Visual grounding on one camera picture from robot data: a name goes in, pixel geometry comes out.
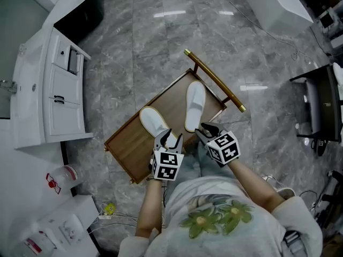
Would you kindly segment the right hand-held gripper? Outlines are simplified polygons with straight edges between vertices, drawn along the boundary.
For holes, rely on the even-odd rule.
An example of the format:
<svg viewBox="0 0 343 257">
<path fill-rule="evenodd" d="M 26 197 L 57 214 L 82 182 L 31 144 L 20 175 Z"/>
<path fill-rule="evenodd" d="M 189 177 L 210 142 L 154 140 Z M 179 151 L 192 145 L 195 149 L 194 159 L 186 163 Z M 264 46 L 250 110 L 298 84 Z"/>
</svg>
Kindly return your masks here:
<svg viewBox="0 0 343 257">
<path fill-rule="evenodd" d="M 203 122 L 201 126 L 203 130 L 196 128 L 195 135 L 208 150 L 210 158 L 221 168 L 241 156 L 238 140 L 232 131 L 227 131 L 222 124 L 213 122 Z"/>
</svg>

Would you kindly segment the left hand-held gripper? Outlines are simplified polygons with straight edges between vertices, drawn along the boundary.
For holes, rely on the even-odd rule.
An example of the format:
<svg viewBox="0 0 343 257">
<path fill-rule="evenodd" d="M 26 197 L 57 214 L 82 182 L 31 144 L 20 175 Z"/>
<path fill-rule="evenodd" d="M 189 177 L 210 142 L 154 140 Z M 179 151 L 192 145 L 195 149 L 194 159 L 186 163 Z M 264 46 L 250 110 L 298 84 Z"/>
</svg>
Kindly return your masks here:
<svg viewBox="0 0 343 257">
<path fill-rule="evenodd" d="M 158 134 L 154 139 L 153 157 L 151 159 L 152 174 L 154 179 L 175 181 L 180 170 L 184 155 L 183 149 L 183 134 L 180 134 L 176 140 L 174 147 L 169 147 L 165 150 L 165 146 L 172 130 L 166 129 Z"/>
</svg>

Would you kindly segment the black side table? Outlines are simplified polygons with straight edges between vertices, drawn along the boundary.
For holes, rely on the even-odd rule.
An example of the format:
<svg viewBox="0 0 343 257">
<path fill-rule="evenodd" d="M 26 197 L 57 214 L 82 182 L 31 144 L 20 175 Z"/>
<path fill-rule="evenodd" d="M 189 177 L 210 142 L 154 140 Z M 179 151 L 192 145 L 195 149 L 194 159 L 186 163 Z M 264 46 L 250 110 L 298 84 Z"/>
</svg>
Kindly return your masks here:
<svg viewBox="0 0 343 257">
<path fill-rule="evenodd" d="M 293 82 L 304 78 L 308 92 L 311 116 L 311 134 L 297 134 L 298 138 L 327 140 L 341 143 L 343 99 L 339 96 L 338 81 L 333 64 L 291 78 Z"/>
</svg>

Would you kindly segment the chrome faucet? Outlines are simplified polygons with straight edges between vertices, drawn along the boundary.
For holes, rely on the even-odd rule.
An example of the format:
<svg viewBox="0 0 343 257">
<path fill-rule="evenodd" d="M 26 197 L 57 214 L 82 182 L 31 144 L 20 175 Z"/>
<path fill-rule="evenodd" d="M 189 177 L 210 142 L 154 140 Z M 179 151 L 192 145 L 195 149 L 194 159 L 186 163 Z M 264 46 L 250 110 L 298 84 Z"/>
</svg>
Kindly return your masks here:
<svg viewBox="0 0 343 257">
<path fill-rule="evenodd" d="M 18 85 L 15 81 L 0 80 L 0 88 L 11 94 L 16 94 Z"/>
</svg>

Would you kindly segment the clear jug with red label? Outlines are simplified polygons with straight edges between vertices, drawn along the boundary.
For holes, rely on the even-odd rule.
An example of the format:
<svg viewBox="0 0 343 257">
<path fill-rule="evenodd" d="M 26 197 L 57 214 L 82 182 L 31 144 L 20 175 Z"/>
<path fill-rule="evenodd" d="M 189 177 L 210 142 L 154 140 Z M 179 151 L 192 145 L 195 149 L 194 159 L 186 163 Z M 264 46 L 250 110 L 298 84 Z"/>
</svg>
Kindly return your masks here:
<svg viewBox="0 0 343 257">
<path fill-rule="evenodd" d="M 48 172 L 46 181 L 48 186 L 59 195 L 77 186 L 81 179 L 73 167 L 65 165 Z"/>
<path fill-rule="evenodd" d="M 56 250 L 52 231 L 35 222 L 20 234 L 12 254 L 15 257 L 52 257 Z"/>
</svg>

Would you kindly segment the white block counter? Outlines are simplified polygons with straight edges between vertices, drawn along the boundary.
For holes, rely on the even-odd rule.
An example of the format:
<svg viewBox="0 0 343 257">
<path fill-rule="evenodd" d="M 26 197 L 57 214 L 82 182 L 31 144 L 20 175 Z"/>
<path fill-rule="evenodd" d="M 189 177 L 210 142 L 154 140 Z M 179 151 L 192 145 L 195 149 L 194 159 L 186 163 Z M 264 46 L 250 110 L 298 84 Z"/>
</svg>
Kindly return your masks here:
<svg viewBox="0 0 343 257">
<path fill-rule="evenodd" d="M 247 0 L 261 27 L 275 35 L 297 36 L 313 20 L 300 0 Z"/>
</svg>

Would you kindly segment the white slipper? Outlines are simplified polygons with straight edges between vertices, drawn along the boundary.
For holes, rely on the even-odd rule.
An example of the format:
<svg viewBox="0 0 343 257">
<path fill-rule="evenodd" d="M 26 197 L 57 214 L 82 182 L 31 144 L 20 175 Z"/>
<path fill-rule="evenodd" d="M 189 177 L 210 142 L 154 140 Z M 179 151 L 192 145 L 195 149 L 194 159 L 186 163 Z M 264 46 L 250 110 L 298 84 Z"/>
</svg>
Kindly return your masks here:
<svg viewBox="0 0 343 257">
<path fill-rule="evenodd" d="M 194 133 L 199 127 L 206 102 L 206 89 L 199 80 L 194 80 L 186 92 L 185 129 Z"/>
<path fill-rule="evenodd" d="M 145 130 L 157 141 L 154 141 L 153 149 L 164 147 L 165 149 L 174 148 L 177 143 L 176 135 L 171 132 L 165 143 L 161 143 L 158 136 L 164 131 L 168 131 L 169 127 L 161 114 L 154 107 L 145 106 L 139 113 L 139 118 Z"/>
</svg>

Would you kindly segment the yellow green small device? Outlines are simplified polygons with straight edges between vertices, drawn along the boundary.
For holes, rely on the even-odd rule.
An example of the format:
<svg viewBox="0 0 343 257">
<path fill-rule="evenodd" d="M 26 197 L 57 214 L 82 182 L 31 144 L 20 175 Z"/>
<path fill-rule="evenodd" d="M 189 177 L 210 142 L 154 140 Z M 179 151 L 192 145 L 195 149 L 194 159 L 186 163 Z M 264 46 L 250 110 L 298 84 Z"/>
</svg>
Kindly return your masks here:
<svg viewBox="0 0 343 257">
<path fill-rule="evenodd" d="M 103 203 L 102 204 L 102 210 L 103 210 L 105 216 L 112 216 L 115 213 L 116 206 L 112 202 Z"/>
</svg>

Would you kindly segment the person's white shoe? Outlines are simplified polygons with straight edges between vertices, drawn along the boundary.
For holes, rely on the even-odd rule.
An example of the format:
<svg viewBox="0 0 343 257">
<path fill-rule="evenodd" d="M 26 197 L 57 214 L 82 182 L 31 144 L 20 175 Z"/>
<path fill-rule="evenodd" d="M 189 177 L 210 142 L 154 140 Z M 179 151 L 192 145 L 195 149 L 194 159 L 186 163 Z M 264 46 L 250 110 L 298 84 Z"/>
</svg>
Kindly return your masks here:
<svg viewBox="0 0 343 257">
<path fill-rule="evenodd" d="M 289 187 L 282 187 L 277 189 L 277 193 L 284 198 L 285 200 L 288 200 L 289 198 L 292 198 L 295 196 L 295 192 L 292 188 Z"/>
</svg>

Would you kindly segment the white sink cabinet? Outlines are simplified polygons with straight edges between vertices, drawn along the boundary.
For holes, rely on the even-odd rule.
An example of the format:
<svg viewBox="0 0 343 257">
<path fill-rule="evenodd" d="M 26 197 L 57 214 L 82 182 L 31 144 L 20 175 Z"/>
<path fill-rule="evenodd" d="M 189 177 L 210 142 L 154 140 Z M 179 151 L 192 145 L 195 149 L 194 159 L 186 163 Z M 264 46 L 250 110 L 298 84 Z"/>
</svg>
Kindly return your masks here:
<svg viewBox="0 0 343 257">
<path fill-rule="evenodd" d="M 19 49 L 10 101 L 14 148 L 93 137 L 83 110 L 84 62 L 91 57 L 53 26 Z"/>
</svg>

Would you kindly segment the white equipment box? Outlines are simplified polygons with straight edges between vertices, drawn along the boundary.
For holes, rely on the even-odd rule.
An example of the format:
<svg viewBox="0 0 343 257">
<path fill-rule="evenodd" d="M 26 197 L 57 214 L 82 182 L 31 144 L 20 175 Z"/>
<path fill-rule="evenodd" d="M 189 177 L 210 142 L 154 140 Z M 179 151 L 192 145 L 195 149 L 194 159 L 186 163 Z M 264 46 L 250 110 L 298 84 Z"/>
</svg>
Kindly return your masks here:
<svg viewBox="0 0 343 257">
<path fill-rule="evenodd" d="M 332 37 L 334 34 L 343 30 L 343 21 L 333 8 L 328 8 L 318 18 L 317 23 L 327 37 Z"/>
</svg>

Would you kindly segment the black tripod stand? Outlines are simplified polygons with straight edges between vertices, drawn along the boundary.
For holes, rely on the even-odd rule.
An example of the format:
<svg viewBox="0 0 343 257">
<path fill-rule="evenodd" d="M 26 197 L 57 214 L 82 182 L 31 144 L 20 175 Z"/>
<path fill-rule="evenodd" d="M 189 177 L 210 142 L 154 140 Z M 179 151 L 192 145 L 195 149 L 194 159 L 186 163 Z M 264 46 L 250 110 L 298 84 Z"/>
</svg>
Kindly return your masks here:
<svg viewBox="0 0 343 257">
<path fill-rule="evenodd" d="M 324 229 L 343 217 L 343 173 L 331 170 L 327 181 L 311 209 L 314 219 Z"/>
</svg>

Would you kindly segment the person's right forearm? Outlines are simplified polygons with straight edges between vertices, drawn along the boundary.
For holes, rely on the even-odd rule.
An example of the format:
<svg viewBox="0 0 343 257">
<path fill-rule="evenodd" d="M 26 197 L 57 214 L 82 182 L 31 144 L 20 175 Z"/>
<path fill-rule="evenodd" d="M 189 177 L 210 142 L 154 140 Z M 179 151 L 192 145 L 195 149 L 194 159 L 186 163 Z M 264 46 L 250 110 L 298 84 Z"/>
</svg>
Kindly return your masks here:
<svg viewBox="0 0 343 257">
<path fill-rule="evenodd" d="M 273 212 L 276 207 L 285 201 L 267 181 L 238 159 L 230 161 L 228 166 L 250 199 L 268 212 Z"/>
</svg>

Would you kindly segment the person's left forearm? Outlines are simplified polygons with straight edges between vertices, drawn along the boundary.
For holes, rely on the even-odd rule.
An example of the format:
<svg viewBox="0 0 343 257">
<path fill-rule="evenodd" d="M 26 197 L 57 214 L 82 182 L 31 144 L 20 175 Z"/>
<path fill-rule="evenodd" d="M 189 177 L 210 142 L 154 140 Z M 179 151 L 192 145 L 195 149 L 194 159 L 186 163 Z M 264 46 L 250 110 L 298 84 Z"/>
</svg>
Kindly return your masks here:
<svg viewBox="0 0 343 257">
<path fill-rule="evenodd" d="M 151 179 L 147 183 L 146 193 L 141 206 L 135 236 L 149 238 L 152 231 L 162 230 L 162 182 Z"/>
</svg>

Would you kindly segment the person's white floral shirt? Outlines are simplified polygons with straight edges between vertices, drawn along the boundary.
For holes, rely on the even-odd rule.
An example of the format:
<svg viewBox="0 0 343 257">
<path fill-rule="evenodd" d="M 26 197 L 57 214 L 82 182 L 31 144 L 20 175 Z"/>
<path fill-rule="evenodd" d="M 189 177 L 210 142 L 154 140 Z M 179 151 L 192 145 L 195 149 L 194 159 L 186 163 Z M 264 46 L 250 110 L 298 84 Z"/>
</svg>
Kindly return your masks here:
<svg viewBox="0 0 343 257">
<path fill-rule="evenodd" d="M 127 237 L 118 257 L 320 257 L 323 236 L 299 196 L 273 212 L 244 189 L 178 185 L 165 207 L 166 228 Z"/>
</svg>

